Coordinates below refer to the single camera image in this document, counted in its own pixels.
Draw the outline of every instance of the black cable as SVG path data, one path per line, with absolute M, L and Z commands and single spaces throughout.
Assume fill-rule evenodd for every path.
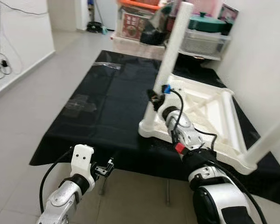
M 206 134 L 206 135 L 214 136 L 213 140 L 211 141 L 211 146 L 210 146 L 211 150 L 214 151 L 215 141 L 216 141 L 218 136 L 216 134 L 213 134 L 213 133 L 207 133 L 207 132 L 200 131 L 197 128 L 195 128 L 195 130 L 198 131 L 201 134 Z
M 4 2 L 1 2 L 1 1 L 0 1 L 0 51 L 1 51 L 1 32 L 2 32 L 2 34 L 5 36 L 4 30 L 3 30 L 3 27 L 2 27 L 3 24 L 2 24 L 2 18 L 1 18 L 1 12 L 2 12 L 2 11 L 1 11 L 1 4 L 6 5 Z M 9 39 L 8 39 L 6 36 L 5 36 L 5 38 L 6 38 L 7 42 L 9 43 L 9 45 L 10 45 L 10 46 L 12 47 L 12 49 L 14 50 L 14 52 L 16 53 L 16 55 L 19 57 L 21 64 L 23 64 L 23 63 L 22 63 L 22 60 L 21 60 L 21 57 L 19 56 L 18 52 L 15 50 L 15 48 L 13 47 L 13 45 L 10 43 Z M 3 65 L 3 64 L 2 64 L 2 61 L 0 61 L 0 73 L 3 74 L 3 76 L 1 76 L 0 79 L 3 79 L 3 78 L 5 77 L 5 75 L 9 75 L 9 74 L 11 74 L 11 73 L 13 72 L 13 68 L 11 67 L 11 64 L 10 64 L 10 62 L 9 62 L 9 60 L 8 60 L 8 58 L 7 58 L 7 56 L 4 55 L 4 54 L 2 54 L 2 53 L 0 53 L 0 55 L 4 57 L 4 61 L 5 61 L 5 63 L 6 63 L 6 65 Z
M 13 7 L 9 6 L 8 4 L 6 4 L 5 2 L 3 2 L 3 1 L 1 1 L 1 0 L 0 0 L 0 3 L 1 3 L 1 4 L 3 4 L 3 5 L 5 5 L 6 7 L 10 8 L 10 9 L 12 9 L 12 10 L 16 10 L 16 11 L 19 11 L 19 12 L 22 12 L 22 13 L 26 13 L 26 14 L 33 14 L 33 15 L 45 15 L 45 14 L 47 14 L 47 13 L 48 13 L 48 12 L 45 12 L 45 13 L 32 13 L 32 12 L 26 12 L 26 11 L 21 10 L 21 9 L 18 9 L 18 8 L 13 8 Z
M 170 92 L 175 93 L 175 94 L 179 97 L 179 99 L 181 100 L 181 104 L 182 104 L 181 110 L 180 110 L 179 115 L 178 115 L 178 118 L 177 118 L 177 121 L 176 121 L 176 123 L 175 123 L 175 125 L 174 125 L 174 128 L 173 128 L 173 131 L 175 132 L 175 130 L 176 130 L 176 128 L 177 128 L 177 125 L 179 124 L 179 120 L 181 119 L 181 116 L 182 116 L 182 111 L 183 111 L 183 100 L 182 100 L 182 96 L 181 96 L 177 91 L 175 91 L 175 90 L 170 90 Z
M 42 202 L 42 189 L 43 189 L 43 185 L 45 183 L 46 178 L 48 177 L 49 173 L 52 171 L 52 169 L 64 158 L 66 157 L 68 154 L 73 152 L 73 148 L 71 147 L 68 151 L 66 151 L 66 153 L 64 153 L 62 156 L 60 156 L 53 164 L 52 166 L 50 166 L 50 168 L 48 169 L 48 171 L 46 172 L 46 174 L 43 176 L 42 178 L 42 182 L 41 185 L 39 187 L 39 205 L 41 207 L 41 213 L 43 213 L 44 209 L 43 209 L 43 202 Z
M 233 175 L 229 170 L 227 170 L 226 168 L 222 167 L 221 165 L 214 163 L 213 161 L 207 161 L 208 163 L 210 163 L 212 166 L 224 171 L 231 179 L 232 181 L 235 183 L 235 185 L 242 191 L 244 192 L 248 198 L 250 199 L 250 201 L 252 202 L 252 204 L 255 206 L 256 211 L 258 212 L 261 222 L 263 224 L 267 224 L 266 222 L 266 218 L 264 216 L 264 214 L 262 213 L 262 210 L 260 208 L 260 206 L 257 204 L 257 202 L 255 201 L 255 199 L 253 198 L 253 196 L 250 194 L 250 192 L 246 189 L 246 187 L 241 183 L 241 181 L 238 180 L 238 178 L 236 178 L 235 175 Z

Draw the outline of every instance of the orange container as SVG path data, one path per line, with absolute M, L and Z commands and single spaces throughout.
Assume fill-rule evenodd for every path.
M 160 0 L 132 0 L 132 1 L 149 4 L 149 5 L 153 5 L 153 6 L 157 6 L 160 2 Z
M 121 4 L 126 4 L 126 5 L 132 5 L 132 6 L 138 6 L 138 7 L 142 7 L 142 8 L 148 8 L 148 9 L 152 9 L 152 10 L 158 10 L 159 7 L 158 5 L 154 6 L 154 5 L 150 5 L 150 4 L 146 4 L 146 3 L 142 3 L 142 2 L 137 2 L 134 0 L 119 0 L 119 2 Z

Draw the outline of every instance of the table leg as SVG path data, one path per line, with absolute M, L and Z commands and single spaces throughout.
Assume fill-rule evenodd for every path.
M 166 205 L 170 206 L 170 179 L 167 179 L 166 187 Z
M 98 193 L 99 195 L 104 195 L 105 194 L 107 179 L 108 179 L 107 177 L 104 178 L 104 182 L 103 182 L 103 184 L 101 186 L 101 189 L 99 190 L 99 193 Z

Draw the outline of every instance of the tiled floor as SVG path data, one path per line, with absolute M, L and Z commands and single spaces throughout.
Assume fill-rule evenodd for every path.
M 61 31 L 61 30 L 52 30 L 53 41 L 55 50 L 57 52 L 63 50 L 76 39 L 78 39 L 82 33 L 80 32 L 70 32 L 70 31 Z
M 29 160 L 100 51 L 112 49 L 109 35 L 82 34 L 0 98 L 0 224 L 31 224 L 40 215 L 38 190 L 49 165 L 32 167 Z M 44 198 L 69 173 L 69 164 L 57 165 L 45 183 Z M 83 198 L 72 222 L 196 223 L 186 182 L 171 180 L 170 207 L 165 205 L 166 180 L 162 178 L 115 170 L 104 196 L 98 195 L 101 183 Z M 256 198 L 268 223 L 280 224 L 280 206 Z

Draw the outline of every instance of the black tablecloth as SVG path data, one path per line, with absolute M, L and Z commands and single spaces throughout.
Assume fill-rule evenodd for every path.
M 30 164 L 53 163 L 70 146 L 95 147 L 93 160 L 105 165 L 113 156 L 115 168 L 186 180 L 178 154 L 168 142 L 138 135 L 160 61 L 102 51 L 96 62 L 121 64 L 119 70 L 92 66 L 45 133 Z M 201 68 L 197 61 L 179 56 L 174 74 L 225 87 L 214 70 Z M 236 101 L 239 122 L 249 148 L 259 135 Z M 248 176 L 228 167 L 256 195 L 280 204 L 280 165 L 271 153 Z

